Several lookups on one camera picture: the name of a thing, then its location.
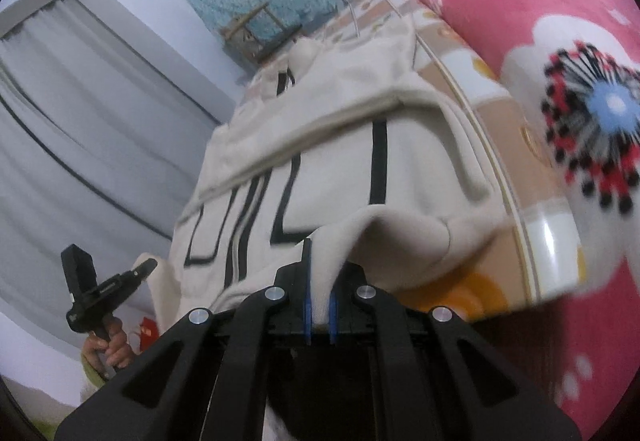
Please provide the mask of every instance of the pink blanket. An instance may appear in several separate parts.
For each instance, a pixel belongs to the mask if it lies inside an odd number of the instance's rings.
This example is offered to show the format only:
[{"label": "pink blanket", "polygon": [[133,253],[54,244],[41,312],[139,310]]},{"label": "pink blanket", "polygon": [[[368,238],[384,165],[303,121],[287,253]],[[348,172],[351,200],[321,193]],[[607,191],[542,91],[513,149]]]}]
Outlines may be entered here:
[{"label": "pink blanket", "polygon": [[546,134],[565,180],[588,283],[562,304],[555,395],[588,439],[640,365],[640,10],[633,0],[421,1]]}]

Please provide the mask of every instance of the gray curtain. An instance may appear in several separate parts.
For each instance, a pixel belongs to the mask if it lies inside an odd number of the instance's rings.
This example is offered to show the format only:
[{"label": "gray curtain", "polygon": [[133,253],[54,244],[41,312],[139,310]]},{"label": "gray curtain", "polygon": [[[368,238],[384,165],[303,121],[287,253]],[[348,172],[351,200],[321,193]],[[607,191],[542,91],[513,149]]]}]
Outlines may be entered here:
[{"label": "gray curtain", "polygon": [[[0,40],[0,298],[71,344],[60,252],[166,255],[217,121],[77,0]],[[148,290],[129,304],[151,312]]]}]

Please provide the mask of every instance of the silver screw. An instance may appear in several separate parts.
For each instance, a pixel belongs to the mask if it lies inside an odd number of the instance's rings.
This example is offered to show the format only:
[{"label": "silver screw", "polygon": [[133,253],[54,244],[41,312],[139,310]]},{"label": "silver screw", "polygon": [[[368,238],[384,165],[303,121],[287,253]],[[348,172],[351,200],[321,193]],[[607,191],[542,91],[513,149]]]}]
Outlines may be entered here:
[{"label": "silver screw", "polygon": [[189,322],[192,324],[204,324],[207,320],[209,320],[209,311],[206,309],[194,309],[189,313]]},{"label": "silver screw", "polygon": [[376,288],[372,286],[360,286],[356,290],[356,295],[365,299],[373,298],[376,296]]},{"label": "silver screw", "polygon": [[264,292],[264,296],[267,297],[269,300],[276,301],[276,300],[280,300],[281,298],[284,298],[285,291],[281,287],[271,286],[270,288],[267,289],[267,291]]},{"label": "silver screw", "polygon": [[448,322],[453,318],[453,313],[448,307],[436,307],[432,314],[438,322]]}]

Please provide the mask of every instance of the human hand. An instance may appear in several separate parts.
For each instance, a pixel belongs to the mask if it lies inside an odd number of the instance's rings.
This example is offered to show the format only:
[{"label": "human hand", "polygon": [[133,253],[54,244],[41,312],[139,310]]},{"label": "human hand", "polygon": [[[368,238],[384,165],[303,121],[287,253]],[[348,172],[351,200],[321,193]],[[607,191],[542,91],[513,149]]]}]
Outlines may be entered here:
[{"label": "human hand", "polygon": [[105,319],[104,328],[109,333],[110,342],[107,343],[91,332],[82,346],[82,354],[100,374],[104,374],[106,368],[98,353],[104,353],[107,356],[106,364],[108,366],[119,369],[127,367],[136,357],[133,349],[127,343],[127,335],[122,330],[122,321],[119,318],[112,316]]}]

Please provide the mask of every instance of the triangular cutout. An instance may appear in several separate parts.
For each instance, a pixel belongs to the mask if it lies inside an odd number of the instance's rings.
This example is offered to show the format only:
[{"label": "triangular cutout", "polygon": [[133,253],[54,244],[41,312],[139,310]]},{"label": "triangular cutout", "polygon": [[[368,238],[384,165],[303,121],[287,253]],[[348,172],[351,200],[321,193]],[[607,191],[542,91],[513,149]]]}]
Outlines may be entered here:
[{"label": "triangular cutout", "polygon": [[144,407],[157,407],[183,347],[182,342],[170,344],[155,360],[146,364],[142,372],[127,384],[122,394]]},{"label": "triangular cutout", "polygon": [[514,383],[500,372],[470,342],[458,340],[458,348],[471,374],[478,397],[484,407],[494,407],[518,394]]}]

